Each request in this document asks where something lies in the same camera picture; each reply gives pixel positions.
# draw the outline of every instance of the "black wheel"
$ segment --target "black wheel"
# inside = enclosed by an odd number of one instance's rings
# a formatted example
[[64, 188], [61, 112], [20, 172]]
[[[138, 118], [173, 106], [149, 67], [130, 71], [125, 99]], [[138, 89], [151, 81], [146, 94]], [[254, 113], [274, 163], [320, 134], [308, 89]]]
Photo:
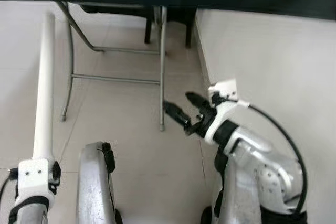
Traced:
[[115, 213], [115, 222], [116, 222], [116, 224], [122, 224], [122, 219], [121, 219], [121, 214], [120, 214], [120, 212], [116, 209], [116, 213]]
[[208, 206], [203, 210], [201, 224], [211, 224], [211, 215], [211, 206]]

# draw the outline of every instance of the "silver metal arm segment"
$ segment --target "silver metal arm segment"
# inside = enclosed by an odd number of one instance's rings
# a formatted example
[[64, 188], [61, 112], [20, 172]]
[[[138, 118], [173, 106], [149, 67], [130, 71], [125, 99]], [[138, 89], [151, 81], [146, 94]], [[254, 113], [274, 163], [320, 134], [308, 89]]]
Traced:
[[302, 191], [302, 170], [298, 162], [273, 149], [254, 132], [238, 127], [224, 148], [238, 167], [255, 178], [260, 204], [271, 211], [292, 214]]

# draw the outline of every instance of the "robotic arm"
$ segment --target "robotic arm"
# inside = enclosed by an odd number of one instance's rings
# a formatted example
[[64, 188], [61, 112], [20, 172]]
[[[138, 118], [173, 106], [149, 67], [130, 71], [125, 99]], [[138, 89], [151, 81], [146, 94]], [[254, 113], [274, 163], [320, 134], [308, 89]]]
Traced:
[[[166, 102], [165, 111], [184, 127], [187, 135], [197, 133], [208, 144], [218, 144], [225, 156], [231, 156], [238, 167], [255, 179], [263, 223], [265, 219], [273, 219], [273, 223], [306, 223], [307, 214], [302, 210], [307, 188], [303, 162], [278, 153], [261, 136], [228, 119], [237, 106], [250, 107], [249, 103], [237, 100], [235, 86], [235, 81], [228, 81], [210, 87], [211, 104], [200, 95], [187, 93], [190, 102], [200, 110], [199, 121], [194, 125], [175, 104]], [[302, 160], [296, 147], [295, 152]]]

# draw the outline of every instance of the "rubber foot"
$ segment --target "rubber foot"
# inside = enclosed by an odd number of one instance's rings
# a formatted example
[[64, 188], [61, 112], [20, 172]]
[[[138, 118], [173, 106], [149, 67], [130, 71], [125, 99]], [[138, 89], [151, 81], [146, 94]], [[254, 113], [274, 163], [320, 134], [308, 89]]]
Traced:
[[61, 116], [59, 117], [59, 120], [60, 120], [61, 122], [64, 122], [64, 121], [65, 121], [65, 115], [61, 115]]

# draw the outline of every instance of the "white wall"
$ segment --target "white wall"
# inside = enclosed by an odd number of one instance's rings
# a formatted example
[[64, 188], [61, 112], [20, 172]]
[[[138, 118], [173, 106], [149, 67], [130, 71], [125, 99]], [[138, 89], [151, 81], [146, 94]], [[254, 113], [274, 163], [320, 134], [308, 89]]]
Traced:
[[[197, 28], [210, 82], [236, 78], [242, 99], [289, 131], [309, 176], [309, 223], [336, 219], [336, 23], [290, 16], [203, 10]], [[285, 140], [250, 112], [235, 119]]]

